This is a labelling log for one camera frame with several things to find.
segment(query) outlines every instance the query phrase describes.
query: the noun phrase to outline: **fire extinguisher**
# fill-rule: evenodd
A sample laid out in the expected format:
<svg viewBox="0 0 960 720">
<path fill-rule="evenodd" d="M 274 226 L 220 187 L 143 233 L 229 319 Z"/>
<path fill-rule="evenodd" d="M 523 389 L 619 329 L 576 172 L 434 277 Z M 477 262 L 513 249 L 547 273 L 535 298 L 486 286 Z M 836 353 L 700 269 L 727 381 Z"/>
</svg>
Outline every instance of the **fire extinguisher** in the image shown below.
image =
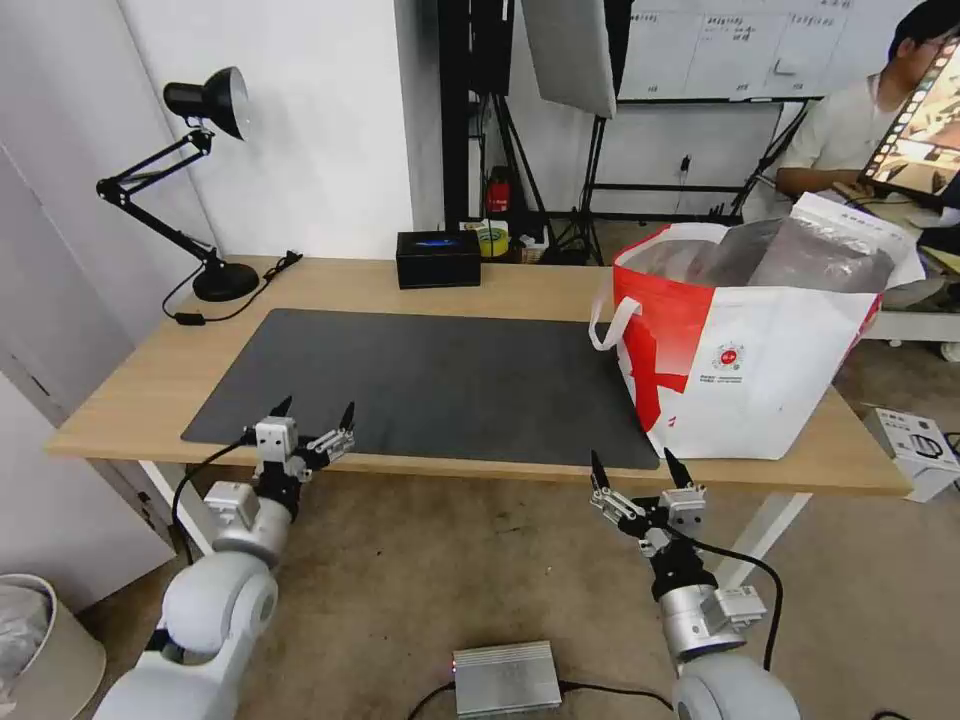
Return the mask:
<svg viewBox="0 0 960 720">
<path fill-rule="evenodd" d="M 510 179 L 507 168 L 497 166 L 490 171 L 487 181 L 487 216 L 499 215 L 510 209 Z"/>
</svg>

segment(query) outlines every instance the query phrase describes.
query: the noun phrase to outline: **desk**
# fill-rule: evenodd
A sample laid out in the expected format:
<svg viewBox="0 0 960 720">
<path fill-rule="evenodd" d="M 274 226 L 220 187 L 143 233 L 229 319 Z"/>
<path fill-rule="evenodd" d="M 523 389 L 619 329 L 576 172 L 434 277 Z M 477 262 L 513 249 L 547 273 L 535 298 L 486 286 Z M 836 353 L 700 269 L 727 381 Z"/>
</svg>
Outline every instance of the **desk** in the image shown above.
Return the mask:
<svg viewBox="0 0 960 720">
<path fill-rule="evenodd" d="M 863 193 L 849 185 L 836 183 L 834 189 L 847 201 L 864 200 Z M 898 225 L 917 237 L 923 232 L 909 220 L 910 215 L 920 210 L 920 206 L 900 195 L 891 203 L 871 199 L 860 206 L 864 212 L 881 220 Z M 921 253 L 933 257 L 940 265 L 949 269 L 937 254 L 920 248 Z M 960 342 L 960 314 L 937 312 L 910 312 L 905 310 L 883 310 L 864 334 L 871 340 L 917 340 L 923 342 Z"/>
<path fill-rule="evenodd" d="M 260 271 L 273 258 L 240 257 Z M 267 313 L 274 308 L 473 317 L 570 320 L 586 324 L 591 301 L 609 268 L 484 265 L 476 288 L 399 290 L 392 261 L 305 259 L 281 275 L 238 317 L 204 327 L 163 324 L 60 428 L 47 449 L 58 455 L 136 460 L 167 502 L 182 477 L 179 463 L 200 462 L 216 446 L 184 442 L 180 435 L 216 387 Z M 225 314 L 244 302 L 205 308 Z M 198 306 L 188 302 L 186 309 Z M 358 428 L 363 447 L 363 428 Z M 584 448 L 584 460 L 589 448 Z M 252 448 L 219 461 L 256 464 Z M 693 477 L 711 488 L 770 493 L 736 545 L 763 555 L 813 492 L 903 496 L 909 483 L 884 455 L 859 419 L 832 388 L 828 390 L 790 453 L 777 462 L 698 460 Z M 531 465 L 475 460 L 388 457 L 362 452 L 344 457 L 333 470 L 384 475 L 513 478 L 576 482 L 588 490 L 586 466 Z M 621 488 L 669 485 L 665 468 L 608 470 Z M 209 552 L 215 526 L 200 497 L 187 488 L 180 517 L 200 548 Z M 749 566 L 728 565 L 724 582 L 739 584 Z"/>
</svg>

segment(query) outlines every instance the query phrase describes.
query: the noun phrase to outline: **bag handle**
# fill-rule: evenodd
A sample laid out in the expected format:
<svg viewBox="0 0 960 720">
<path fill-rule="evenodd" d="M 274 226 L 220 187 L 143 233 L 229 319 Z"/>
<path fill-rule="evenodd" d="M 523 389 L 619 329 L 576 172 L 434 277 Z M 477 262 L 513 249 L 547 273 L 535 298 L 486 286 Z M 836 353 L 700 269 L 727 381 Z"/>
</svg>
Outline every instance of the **bag handle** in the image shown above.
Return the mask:
<svg viewBox="0 0 960 720">
<path fill-rule="evenodd" d="M 597 323 L 600 321 L 600 312 L 603 310 L 603 304 L 606 298 L 610 297 L 612 283 L 605 282 L 600 287 L 600 291 L 593 299 L 593 311 L 590 314 L 590 329 L 587 334 L 590 336 L 590 342 L 593 343 L 593 349 L 598 351 L 609 350 L 623 338 L 623 333 L 627 330 L 630 318 L 643 314 L 643 307 L 632 297 L 624 297 L 617 306 L 617 311 L 613 314 L 613 320 L 610 321 L 610 327 L 607 329 L 607 336 L 600 340 L 597 337 Z"/>
</svg>

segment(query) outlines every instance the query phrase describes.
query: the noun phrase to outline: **person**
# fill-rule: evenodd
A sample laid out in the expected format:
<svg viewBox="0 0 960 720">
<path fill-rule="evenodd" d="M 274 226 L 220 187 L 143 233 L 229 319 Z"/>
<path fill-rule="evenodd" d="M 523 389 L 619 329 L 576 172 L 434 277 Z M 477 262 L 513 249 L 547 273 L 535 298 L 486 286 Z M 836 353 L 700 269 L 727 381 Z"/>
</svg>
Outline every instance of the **person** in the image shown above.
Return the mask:
<svg viewBox="0 0 960 720">
<path fill-rule="evenodd" d="M 825 97 L 800 125 L 777 171 L 780 192 L 797 198 L 855 185 L 894 118 L 960 26 L 960 3 L 926 0 L 897 26 L 889 62 L 877 74 Z"/>
</svg>

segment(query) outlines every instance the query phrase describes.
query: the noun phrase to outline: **white shopping bag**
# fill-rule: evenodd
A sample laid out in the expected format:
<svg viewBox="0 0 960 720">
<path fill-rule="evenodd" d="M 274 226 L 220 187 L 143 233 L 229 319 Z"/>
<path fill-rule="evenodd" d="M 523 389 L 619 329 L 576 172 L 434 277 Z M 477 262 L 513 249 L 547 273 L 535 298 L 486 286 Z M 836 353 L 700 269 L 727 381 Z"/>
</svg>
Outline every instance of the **white shopping bag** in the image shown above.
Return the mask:
<svg viewBox="0 0 960 720">
<path fill-rule="evenodd" d="M 915 239 L 882 220 L 869 222 L 912 246 L 891 285 L 922 278 Z M 591 341 L 597 350 L 616 347 L 637 415 L 661 456 L 666 446 L 682 458 L 783 457 L 879 309 L 873 293 L 711 288 L 631 269 L 661 243 L 719 243 L 726 232 L 672 225 L 624 250 L 613 263 L 617 309 L 602 340 L 596 325 L 609 286 L 594 303 Z"/>
</svg>

